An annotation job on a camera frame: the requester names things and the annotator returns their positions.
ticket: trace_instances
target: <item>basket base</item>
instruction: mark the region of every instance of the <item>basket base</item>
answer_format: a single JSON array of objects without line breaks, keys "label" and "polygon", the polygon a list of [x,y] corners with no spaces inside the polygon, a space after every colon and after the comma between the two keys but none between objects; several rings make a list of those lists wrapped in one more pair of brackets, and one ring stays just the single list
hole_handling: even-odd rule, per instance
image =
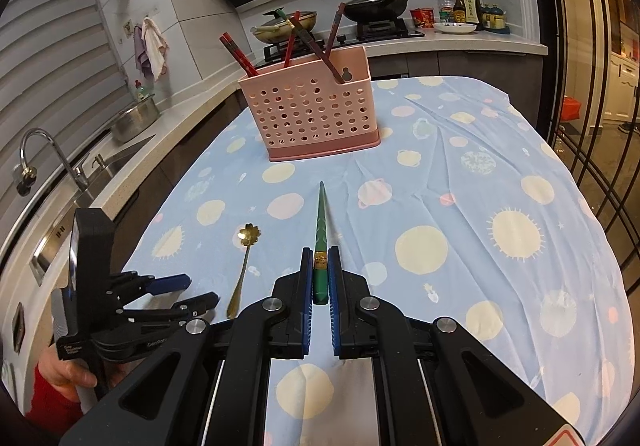
[{"label": "basket base", "polygon": [[380,133],[376,129],[370,133],[354,135],[346,139],[336,139],[334,141],[291,146],[287,148],[268,149],[269,160],[271,162],[293,161],[299,159],[312,159],[314,157],[326,157],[327,155],[338,155],[350,151],[373,148],[380,144]]}]

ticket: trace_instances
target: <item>human hand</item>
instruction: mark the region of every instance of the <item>human hand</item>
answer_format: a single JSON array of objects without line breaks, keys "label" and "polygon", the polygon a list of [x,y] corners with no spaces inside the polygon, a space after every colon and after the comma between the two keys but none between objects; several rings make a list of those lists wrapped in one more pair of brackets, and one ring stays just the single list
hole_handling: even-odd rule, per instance
[{"label": "human hand", "polygon": [[[111,387],[116,386],[127,375],[125,365],[110,363],[106,366]],[[62,394],[65,399],[72,402],[79,402],[80,400],[76,386],[94,388],[98,382],[94,374],[80,363],[59,360],[55,345],[47,347],[40,355],[38,369],[45,381]]]}]

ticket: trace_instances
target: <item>red bag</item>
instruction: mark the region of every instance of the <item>red bag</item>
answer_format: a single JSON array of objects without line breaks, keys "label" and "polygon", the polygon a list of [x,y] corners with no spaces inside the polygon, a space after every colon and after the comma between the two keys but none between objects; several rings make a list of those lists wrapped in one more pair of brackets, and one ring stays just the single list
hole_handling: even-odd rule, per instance
[{"label": "red bag", "polygon": [[580,108],[582,103],[573,97],[564,96],[562,111],[560,112],[560,122],[576,121],[580,119]]}]

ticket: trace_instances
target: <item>gray blind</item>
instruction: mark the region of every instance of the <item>gray blind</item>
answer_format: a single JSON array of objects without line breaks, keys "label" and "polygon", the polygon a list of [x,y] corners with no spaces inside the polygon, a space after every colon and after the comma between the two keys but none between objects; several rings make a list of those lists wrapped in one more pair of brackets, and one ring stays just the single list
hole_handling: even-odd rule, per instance
[{"label": "gray blind", "polygon": [[[20,137],[49,131],[66,155],[132,97],[96,0],[11,0],[0,15],[0,242],[26,206],[12,184]],[[39,137],[27,145],[38,185],[60,162]]]}]

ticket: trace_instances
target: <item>faucet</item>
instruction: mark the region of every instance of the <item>faucet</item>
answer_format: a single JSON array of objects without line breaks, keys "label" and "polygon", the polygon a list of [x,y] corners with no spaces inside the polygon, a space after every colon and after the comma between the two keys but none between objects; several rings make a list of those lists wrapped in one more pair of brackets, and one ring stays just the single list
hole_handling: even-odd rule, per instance
[{"label": "faucet", "polygon": [[80,191],[85,191],[89,187],[89,179],[84,174],[82,170],[82,163],[86,159],[86,156],[82,158],[82,160],[74,167],[71,167],[69,161],[66,159],[65,155],[62,153],[62,149],[56,142],[55,139],[51,136],[50,133],[43,130],[42,128],[31,128],[28,129],[24,135],[22,136],[22,141],[20,141],[20,165],[16,166],[14,171],[14,183],[15,188],[18,191],[18,194],[21,197],[26,197],[31,192],[31,187],[35,184],[37,169],[35,166],[30,166],[27,162],[26,146],[27,141],[32,135],[40,135],[47,140],[47,142],[53,146],[53,149],[58,154],[58,157],[62,161],[62,165],[65,167],[66,172],[69,176],[74,180],[78,189]]}]

